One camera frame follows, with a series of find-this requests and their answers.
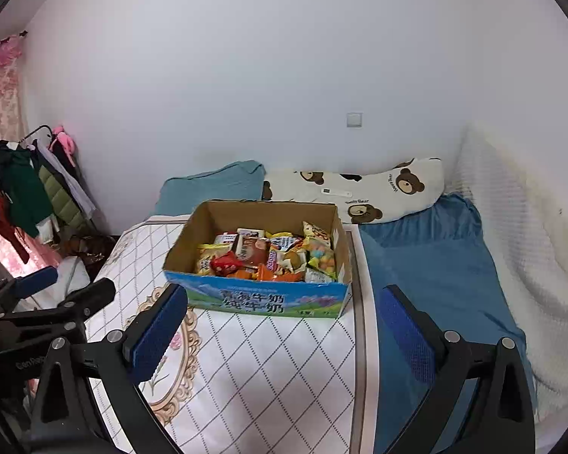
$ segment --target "pink plush toy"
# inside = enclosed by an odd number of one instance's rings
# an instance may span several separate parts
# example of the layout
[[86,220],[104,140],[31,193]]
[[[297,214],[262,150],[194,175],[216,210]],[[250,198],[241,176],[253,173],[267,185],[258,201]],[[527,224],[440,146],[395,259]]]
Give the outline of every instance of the pink plush toy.
[[73,157],[74,152],[76,151],[76,144],[74,143],[74,140],[71,139],[71,137],[65,132],[65,128],[61,125],[53,129],[53,134],[55,135],[56,138],[51,143],[49,150],[53,151],[53,146],[55,144],[55,141],[58,141],[63,147],[65,155],[67,155],[67,158],[70,160],[71,164],[74,167],[76,167]]

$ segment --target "light switch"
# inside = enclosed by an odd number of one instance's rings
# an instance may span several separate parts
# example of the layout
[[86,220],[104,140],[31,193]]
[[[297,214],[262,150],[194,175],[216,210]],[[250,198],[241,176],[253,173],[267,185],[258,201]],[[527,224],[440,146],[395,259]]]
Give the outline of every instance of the light switch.
[[347,127],[362,127],[362,113],[361,112],[347,113]]

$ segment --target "blue gripper pad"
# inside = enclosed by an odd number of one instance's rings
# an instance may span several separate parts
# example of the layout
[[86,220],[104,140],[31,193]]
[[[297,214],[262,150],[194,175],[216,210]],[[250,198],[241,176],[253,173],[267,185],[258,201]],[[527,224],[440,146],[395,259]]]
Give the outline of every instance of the blue gripper pad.
[[435,381],[435,353],[420,329],[406,313],[394,294],[384,288],[379,292],[377,311],[397,342],[415,379],[426,384]]
[[26,277],[16,278],[15,285],[11,290],[12,295],[17,299],[27,299],[56,283],[58,277],[57,269],[53,266],[47,266]]
[[128,376],[133,384],[149,381],[187,312],[187,292],[177,285],[131,351]]

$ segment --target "red garment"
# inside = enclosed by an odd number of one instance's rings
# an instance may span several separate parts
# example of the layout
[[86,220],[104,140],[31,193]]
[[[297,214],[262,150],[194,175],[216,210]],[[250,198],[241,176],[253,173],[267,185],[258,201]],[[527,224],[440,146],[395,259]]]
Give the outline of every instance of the red garment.
[[17,251],[17,254],[21,258],[21,261],[23,261],[23,264],[26,264],[30,260],[30,255],[25,250],[23,244],[19,242],[19,239],[17,239],[17,236],[15,235],[15,227],[11,225],[8,220],[8,216],[6,215],[7,210],[8,200],[4,193],[0,191],[0,235],[11,243],[12,248]]

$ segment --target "patterned mat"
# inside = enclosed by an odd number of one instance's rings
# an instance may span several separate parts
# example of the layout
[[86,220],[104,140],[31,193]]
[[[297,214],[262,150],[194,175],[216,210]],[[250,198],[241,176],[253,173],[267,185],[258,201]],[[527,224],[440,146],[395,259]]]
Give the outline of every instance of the patterned mat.
[[[185,218],[153,218],[122,235],[97,277],[112,279],[117,294],[86,322],[89,341],[125,329],[156,301],[167,283],[162,263]],[[364,326],[356,357],[360,294],[354,288],[338,320],[188,309],[139,388],[188,454],[359,452],[366,387]],[[132,452],[102,383],[93,390],[116,446]]]

